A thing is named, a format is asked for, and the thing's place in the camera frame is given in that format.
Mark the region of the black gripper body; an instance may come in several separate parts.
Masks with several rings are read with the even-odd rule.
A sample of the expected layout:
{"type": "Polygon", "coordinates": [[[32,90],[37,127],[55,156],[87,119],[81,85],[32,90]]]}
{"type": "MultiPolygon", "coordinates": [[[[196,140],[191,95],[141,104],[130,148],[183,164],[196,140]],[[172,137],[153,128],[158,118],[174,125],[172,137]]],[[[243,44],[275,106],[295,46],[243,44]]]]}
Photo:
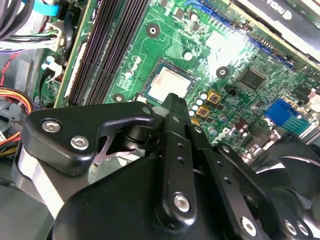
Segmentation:
{"type": "Polygon", "coordinates": [[[179,240],[198,219],[192,160],[167,167],[144,157],[73,195],[60,210],[54,240],[179,240]]]}

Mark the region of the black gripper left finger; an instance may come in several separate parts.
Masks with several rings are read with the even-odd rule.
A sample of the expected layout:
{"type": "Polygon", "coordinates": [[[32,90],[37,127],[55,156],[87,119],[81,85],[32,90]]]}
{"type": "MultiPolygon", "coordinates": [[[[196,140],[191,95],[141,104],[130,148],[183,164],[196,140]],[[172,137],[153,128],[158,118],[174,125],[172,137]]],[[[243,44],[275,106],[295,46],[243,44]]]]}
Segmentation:
{"type": "Polygon", "coordinates": [[[176,94],[151,108],[140,101],[38,110],[23,124],[16,168],[54,217],[76,193],[146,157],[173,170],[192,160],[176,94]]]}

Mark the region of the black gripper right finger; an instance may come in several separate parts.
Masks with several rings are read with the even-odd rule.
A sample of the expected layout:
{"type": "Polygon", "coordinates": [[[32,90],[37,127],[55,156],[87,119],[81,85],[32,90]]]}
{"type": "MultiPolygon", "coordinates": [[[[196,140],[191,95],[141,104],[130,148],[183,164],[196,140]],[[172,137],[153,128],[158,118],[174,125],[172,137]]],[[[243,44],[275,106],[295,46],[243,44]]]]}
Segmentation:
{"type": "Polygon", "coordinates": [[[212,147],[203,130],[187,117],[192,146],[198,218],[180,240],[312,240],[314,234],[300,213],[302,204],[289,186],[267,183],[225,144],[212,147]]]}

